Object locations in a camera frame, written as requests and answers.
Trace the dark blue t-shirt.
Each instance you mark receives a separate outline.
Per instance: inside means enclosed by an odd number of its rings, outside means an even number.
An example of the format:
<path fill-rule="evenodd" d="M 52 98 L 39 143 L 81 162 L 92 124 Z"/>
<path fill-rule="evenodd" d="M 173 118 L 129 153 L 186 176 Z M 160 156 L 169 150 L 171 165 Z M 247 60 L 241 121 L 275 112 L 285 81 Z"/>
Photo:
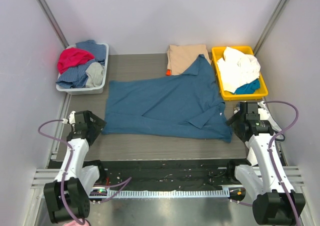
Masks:
<path fill-rule="evenodd" d="M 202 54 L 180 75 L 111 81 L 108 88 L 105 135 L 232 139 L 215 73 Z"/>

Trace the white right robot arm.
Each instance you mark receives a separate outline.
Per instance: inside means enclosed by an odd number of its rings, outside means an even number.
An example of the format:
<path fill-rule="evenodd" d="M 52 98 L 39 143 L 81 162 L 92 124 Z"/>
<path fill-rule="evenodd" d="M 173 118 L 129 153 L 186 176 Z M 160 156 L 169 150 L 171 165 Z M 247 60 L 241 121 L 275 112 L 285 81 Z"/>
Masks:
<path fill-rule="evenodd" d="M 294 120 L 280 131 L 274 131 L 272 117 L 262 120 L 259 109 L 265 109 L 266 101 L 240 102 L 239 110 L 227 120 L 235 135 L 254 152 L 259 171 L 252 165 L 229 163 L 226 179 L 233 184 L 240 182 L 252 199 L 252 212 L 259 225 L 299 226 L 300 215 L 306 205 L 302 193 L 297 193 L 290 183 L 278 156 L 275 140 L 289 130 L 298 120 L 298 109 Z"/>

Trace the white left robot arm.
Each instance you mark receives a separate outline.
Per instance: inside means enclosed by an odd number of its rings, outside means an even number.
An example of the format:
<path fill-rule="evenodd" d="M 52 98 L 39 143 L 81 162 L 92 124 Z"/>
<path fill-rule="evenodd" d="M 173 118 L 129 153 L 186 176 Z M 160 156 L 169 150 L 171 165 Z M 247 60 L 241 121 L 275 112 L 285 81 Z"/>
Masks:
<path fill-rule="evenodd" d="M 106 122 L 88 110 L 73 111 L 61 122 L 70 125 L 71 132 L 58 140 L 67 151 L 57 176 L 43 188 L 46 207 L 53 224 L 87 226 L 90 192 L 94 185 L 106 183 L 107 174 L 100 160 L 85 162 L 85 157 Z"/>

